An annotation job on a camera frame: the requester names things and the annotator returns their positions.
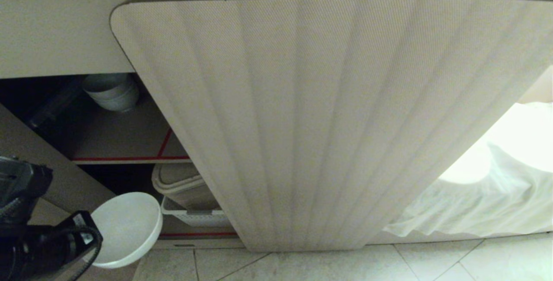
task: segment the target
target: white cloth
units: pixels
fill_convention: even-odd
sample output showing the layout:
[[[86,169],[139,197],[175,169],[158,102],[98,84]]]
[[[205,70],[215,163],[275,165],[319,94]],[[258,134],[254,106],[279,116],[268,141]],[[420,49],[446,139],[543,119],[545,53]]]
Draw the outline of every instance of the white cloth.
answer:
[[[516,104],[384,230],[489,236],[551,226],[552,118],[551,104]]]

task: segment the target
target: cabinet door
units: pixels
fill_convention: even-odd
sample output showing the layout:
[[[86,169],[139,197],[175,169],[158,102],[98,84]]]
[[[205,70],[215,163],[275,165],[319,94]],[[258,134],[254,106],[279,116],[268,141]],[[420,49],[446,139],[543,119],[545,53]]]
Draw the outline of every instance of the cabinet door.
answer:
[[[360,248],[551,64],[553,3],[163,0],[112,30],[255,251]]]
[[[54,170],[54,179],[43,196],[66,212],[92,212],[115,194],[49,145],[4,106],[0,105],[0,155],[16,155]]]

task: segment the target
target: floor tile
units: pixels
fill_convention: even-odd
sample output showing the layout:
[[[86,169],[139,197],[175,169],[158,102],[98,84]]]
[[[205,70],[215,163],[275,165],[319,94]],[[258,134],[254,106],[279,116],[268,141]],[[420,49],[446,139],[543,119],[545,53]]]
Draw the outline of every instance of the floor tile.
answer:
[[[133,281],[197,281],[191,249],[153,249],[138,265]]]
[[[553,235],[486,239],[461,264],[477,281],[552,281]]]
[[[416,281],[393,246],[357,251],[272,253],[224,281]]]
[[[468,254],[482,240],[396,244],[420,281],[433,281]]]
[[[436,281],[474,281],[474,279],[461,264],[457,263],[436,279]]]
[[[67,281],[75,275],[83,266],[83,261],[75,263],[65,273],[56,278],[56,281]],[[79,281],[131,281],[137,269],[138,262],[117,269],[103,269],[91,266],[81,277]]]
[[[267,255],[244,248],[197,249],[196,266],[200,281],[215,281]]]

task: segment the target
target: storage container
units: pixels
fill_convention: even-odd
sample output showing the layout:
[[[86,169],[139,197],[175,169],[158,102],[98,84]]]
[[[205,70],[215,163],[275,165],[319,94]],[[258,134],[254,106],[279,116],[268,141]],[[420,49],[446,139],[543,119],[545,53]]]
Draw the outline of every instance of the storage container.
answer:
[[[166,196],[162,201],[162,213],[173,215],[192,227],[231,227],[231,222],[222,210],[189,212]]]
[[[192,163],[156,164],[152,173],[154,188],[185,210],[215,210],[217,200]]]

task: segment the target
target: plastic basket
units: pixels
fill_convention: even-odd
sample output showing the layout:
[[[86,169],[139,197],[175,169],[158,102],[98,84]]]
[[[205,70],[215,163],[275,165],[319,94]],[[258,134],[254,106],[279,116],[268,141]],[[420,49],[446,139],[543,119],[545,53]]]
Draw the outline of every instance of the plastic basket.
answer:
[[[221,210],[188,212],[166,196],[163,196],[162,213],[173,215],[192,227],[231,227],[231,222]]]

